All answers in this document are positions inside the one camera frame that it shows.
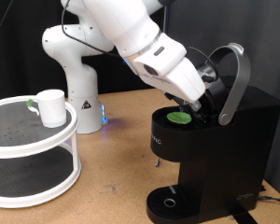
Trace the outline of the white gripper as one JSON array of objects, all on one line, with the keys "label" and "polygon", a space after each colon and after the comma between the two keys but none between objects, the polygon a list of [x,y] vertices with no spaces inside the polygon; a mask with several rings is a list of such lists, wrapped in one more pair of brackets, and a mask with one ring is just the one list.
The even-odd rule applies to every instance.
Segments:
[{"label": "white gripper", "polygon": [[205,92],[205,85],[187,58],[183,58],[163,77],[140,76],[140,78],[146,84],[165,92],[164,95],[168,100],[174,100],[180,106],[185,106],[185,101],[188,101],[193,112],[198,112],[202,108],[198,100]]}]

